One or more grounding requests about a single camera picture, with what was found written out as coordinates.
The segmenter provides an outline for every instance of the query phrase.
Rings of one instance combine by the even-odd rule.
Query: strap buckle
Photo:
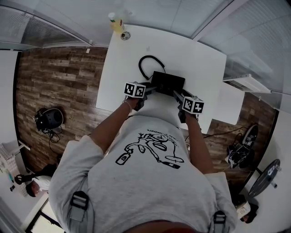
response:
[[[221,210],[217,211],[214,214],[213,223],[214,223],[214,233],[224,233],[226,215]]]
[[[83,220],[85,210],[88,208],[89,198],[83,191],[74,192],[70,204],[72,210],[70,218],[81,222]]]
[[[214,214],[214,224],[225,224],[226,215],[220,210]]]

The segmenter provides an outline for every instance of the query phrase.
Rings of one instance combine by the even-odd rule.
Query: backpack strap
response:
[[[71,233],[93,233],[94,209],[87,191],[88,183],[85,180],[71,198],[67,216],[67,227]]]
[[[213,217],[214,223],[214,233],[224,233],[226,232],[226,215],[221,211],[217,211]]]
[[[85,211],[88,208],[88,201],[89,198],[83,191],[74,192],[70,202],[72,206],[70,219],[82,222]]]

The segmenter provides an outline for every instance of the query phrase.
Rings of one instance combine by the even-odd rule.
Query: bracelet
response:
[[[122,101],[122,103],[127,103],[127,104],[128,104],[128,106],[129,106],[129,108],[130,108],[130,112],[129,112],[129,113],[131,113],[131,112],[132,112],[132,107],[131,107],[131,105],[129,104],[129,102],[127,102],[126,100],[124,100],[124,101]]]

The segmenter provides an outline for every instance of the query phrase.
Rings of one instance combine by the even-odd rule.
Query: graphic print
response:
[[[175,142],[174,138],[165,133],[159,134],[140,133],[138,137],[138,142],[128,144],[124,148],[125,153],[119,156],[119,158],[116,160],[116,163],[118,165],[124,165],[131,157],[131,155],[134,153],[134,150],[138,149],[139,152],[142,154],[145,153],[146,150],[148,150],[154,156],[157,162],[161,162],[164,165],[170,166],[175,169],[179,169],[180,166],[176,163],[177,162],[183,163],[184,160],[175,155],[176,147],[177,143]],[[161,159],[160,158],[161,156],[158,155],[162,152],[167,152],[167,155],[164,156],[164,159]]]

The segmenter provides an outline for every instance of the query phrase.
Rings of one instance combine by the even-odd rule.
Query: hand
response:
[[[132,97],[128,97],[126,99],[126,102],[128,102],[131,106],[132,109],[134,109],[137,105],[137,102],[139,101],[140,99],[139,98],[132,98]]]

